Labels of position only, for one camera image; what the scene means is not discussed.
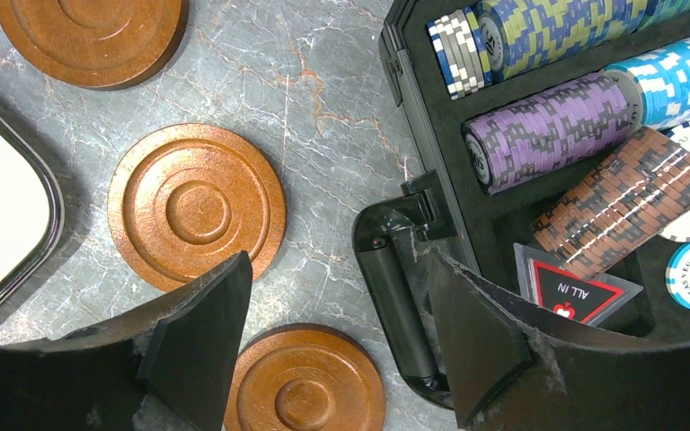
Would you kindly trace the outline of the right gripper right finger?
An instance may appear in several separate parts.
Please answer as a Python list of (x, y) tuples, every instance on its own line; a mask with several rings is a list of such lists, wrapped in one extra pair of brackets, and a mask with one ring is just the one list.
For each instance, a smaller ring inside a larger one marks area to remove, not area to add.
[(571, 321), (429, 255), (450, 394), (467, 430), (690, 430), (690, 341)]

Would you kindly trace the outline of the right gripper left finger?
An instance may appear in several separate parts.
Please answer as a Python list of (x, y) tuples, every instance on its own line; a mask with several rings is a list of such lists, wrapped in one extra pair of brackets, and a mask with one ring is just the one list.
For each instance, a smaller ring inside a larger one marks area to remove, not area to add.
[(0, 430), (220, 429), (251, 291), (239, 252), (116, 317), (0, 346)]

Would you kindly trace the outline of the dark wooden coaster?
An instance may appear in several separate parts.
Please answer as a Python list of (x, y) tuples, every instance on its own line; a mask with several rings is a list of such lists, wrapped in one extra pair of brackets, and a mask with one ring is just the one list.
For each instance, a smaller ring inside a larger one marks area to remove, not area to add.
[(0, 1), (0, 26), (42, 73), (93, 90), (140, 84), (162, 70), (186, 31), (188, 0)]
[(381, 430), (386, 397), (369, 353), (352, 337), (313, 323), (254, 339), (237, 358), (227, 430)]
[(244, 251), (260, 277), (287, 224), (285, 192), (267, 157), (227, 129), (161, 128), (121, 158), (108, 192), (112, 239), (128, 265), (164, 292)]

